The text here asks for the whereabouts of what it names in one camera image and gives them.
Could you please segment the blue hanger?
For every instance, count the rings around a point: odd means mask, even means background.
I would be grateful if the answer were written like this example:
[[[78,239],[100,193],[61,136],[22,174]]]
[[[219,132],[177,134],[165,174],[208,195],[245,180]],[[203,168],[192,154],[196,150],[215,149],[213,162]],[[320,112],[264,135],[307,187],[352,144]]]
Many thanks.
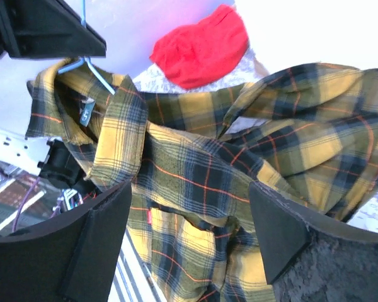
[[[81,25],[84,29],[87,28],[86,22],[86,1],[81,0]],[[89,57],[80,57],[77,61],[66,65],[58,70],[58,74],[65,74],[66,72],[72,71],[82,65],[86,64],[93,75],[102,83],[102,85],[110,92],[111,95],[115,94],[115,90],[112,86],[100,75],[100,73],[96,70],[94,65],[91,62]]]

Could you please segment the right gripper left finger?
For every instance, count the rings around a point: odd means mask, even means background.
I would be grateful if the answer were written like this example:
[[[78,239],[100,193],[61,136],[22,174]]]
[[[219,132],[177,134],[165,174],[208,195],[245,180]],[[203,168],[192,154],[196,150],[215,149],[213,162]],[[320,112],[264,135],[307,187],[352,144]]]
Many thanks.
[[[0,301],[107,301],[131,199],[125,182],[0,236]]]

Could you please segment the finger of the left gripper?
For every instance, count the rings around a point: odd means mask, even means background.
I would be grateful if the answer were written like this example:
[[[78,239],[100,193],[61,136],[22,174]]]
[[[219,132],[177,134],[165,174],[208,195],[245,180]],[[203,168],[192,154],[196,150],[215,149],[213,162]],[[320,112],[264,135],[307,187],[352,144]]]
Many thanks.
[[[0,58],[104,57],[106,41],[66,1],[0,0]]]

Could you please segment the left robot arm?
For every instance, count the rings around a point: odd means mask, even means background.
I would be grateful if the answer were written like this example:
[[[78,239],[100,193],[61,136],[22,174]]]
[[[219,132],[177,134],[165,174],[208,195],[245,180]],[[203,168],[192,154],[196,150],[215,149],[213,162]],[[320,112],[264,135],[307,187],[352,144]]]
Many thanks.
[[[65,1],[0,1],[0,59],[4,54],[26,60],[70,57],[73,62],[56,68],[56,74],[86,65],[115,92],[91,62],[91,57],[106,55],[106,41],[87,24],[86,1],[79,14]],[[0,161],[37,176],[49,153],[44,138],[0,130]]]

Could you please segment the yellow plaid shirt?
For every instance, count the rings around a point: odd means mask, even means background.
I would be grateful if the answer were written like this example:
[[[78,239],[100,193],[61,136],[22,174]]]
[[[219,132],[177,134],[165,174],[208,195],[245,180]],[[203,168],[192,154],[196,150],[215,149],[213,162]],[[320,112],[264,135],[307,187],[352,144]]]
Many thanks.
[[[215,92],[139,91],[59,62],[27,86],[29,137],[60,137],[168,301],[273,301],[249,205],[257,180],[336,220],[378,190],[378,69],[303,64]]]

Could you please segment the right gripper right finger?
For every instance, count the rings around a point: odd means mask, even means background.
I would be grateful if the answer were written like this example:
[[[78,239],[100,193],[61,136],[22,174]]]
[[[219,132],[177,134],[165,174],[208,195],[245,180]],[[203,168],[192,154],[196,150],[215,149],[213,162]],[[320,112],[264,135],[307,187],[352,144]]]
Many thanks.
[[[277,301],[378,301],[378,233],[334,220],[259,181],[251,214]]]

